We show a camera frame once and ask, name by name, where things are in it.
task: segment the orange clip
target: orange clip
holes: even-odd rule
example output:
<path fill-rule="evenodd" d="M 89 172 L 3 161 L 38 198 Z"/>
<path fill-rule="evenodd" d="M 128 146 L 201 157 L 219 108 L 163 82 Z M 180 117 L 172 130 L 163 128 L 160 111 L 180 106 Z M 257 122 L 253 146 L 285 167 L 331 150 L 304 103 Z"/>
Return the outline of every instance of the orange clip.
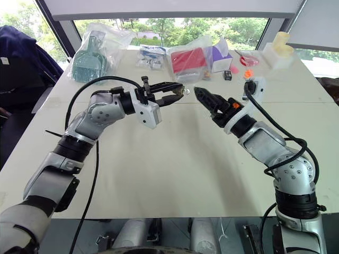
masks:
<path fill-rule="evenodd" d="M 244 77 L 246 79 L 251 78 L 252 76 L 253 76 L 253 71 L 251 69 L 245 71 Z"/>
<path fill-rule="evenodd" d="M 232 107 L 237 109 L 240 107 L 239 103 L 233 102 Z"/>

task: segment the teal plastic comb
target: teal plastic comb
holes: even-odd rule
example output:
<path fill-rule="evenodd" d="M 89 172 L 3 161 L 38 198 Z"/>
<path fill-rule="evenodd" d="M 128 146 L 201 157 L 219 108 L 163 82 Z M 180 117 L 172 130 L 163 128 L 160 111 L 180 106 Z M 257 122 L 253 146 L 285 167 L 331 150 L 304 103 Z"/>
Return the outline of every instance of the teal plastic comb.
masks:
<path fill-rule="evenodd" d="M 100 45 L 105 33 L 91 31 L 87 50 L 80 50 L 74 55 L 72 77 L 78 82 L 89 82 L 104 76 L 106 57 L 100 53 Z"/>

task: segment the plastic bag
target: plastic bag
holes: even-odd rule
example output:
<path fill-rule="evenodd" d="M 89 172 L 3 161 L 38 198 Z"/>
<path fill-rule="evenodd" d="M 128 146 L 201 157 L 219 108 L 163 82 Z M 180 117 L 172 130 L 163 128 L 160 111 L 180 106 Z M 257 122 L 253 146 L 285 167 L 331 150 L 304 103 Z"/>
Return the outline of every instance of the plastic bag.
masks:
<path fill-rule="evenodd" d="M 210 79 L 212 38 L 204 35 L 187 45 L 168 49 L 168 61 L 176 81 L 180 83 Z"/>
<path fill-rule="evenodd" d="M 91 23 L 75 53 L 68 76 L 86 83 L 95 78 L 113 74 L 119 65 L 123 50 L 128 47 L 135 33 L 115 30 L 101 23 Z"/>
<path fill-rule="evenodd" d="M 163 47 L 140 45 L 137 66 L 152 70 L 162 69 L 165 55 L 166 50 Z"/>

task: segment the window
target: window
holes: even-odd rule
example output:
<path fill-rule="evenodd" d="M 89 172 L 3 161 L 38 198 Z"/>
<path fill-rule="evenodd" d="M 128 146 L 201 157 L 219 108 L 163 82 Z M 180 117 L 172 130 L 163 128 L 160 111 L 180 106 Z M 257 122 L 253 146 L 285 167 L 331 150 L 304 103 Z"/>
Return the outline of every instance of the window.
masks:
<path fill-rule="evenodd" d="M 296 49 L 296 53 L 315 77 L 339 77 L 338 52 Z"/>
<path fill-rule="evenodd" d="M 3 25 L 11 25 L 35 38 L 37 44 L 45 49 L 62 69 L 66 69 L 67 56 L 34 0 L 11 0 L 2 4 L 0 26 Z"/>
<path fill-rule="evenodd" d="M 140 44 L 173 47 L 210 34 L 213 42 L 225 37 L 230 49 L 254 50 L 268 19 L 249 17 L 186 17 L 174 19 L 111 19 L 75 20 L 82 36 L 91 22 L 100 22 L 116 29 L 129 29 L 137 37 L 131 45 Z"/>

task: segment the yellow object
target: yellow object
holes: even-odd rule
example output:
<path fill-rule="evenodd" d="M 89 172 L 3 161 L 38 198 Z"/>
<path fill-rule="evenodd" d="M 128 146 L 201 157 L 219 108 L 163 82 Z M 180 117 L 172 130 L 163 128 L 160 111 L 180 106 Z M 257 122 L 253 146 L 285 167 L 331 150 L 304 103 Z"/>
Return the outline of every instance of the yellow object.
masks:
<path fill-rule="evenodd" d="M 280 57 L 291 57 L 294 49 L 291 46 L 286 45 L 290 38 L 290 35 L 285 32 L 278 32 L 272 42 L 273 50 Z"/>

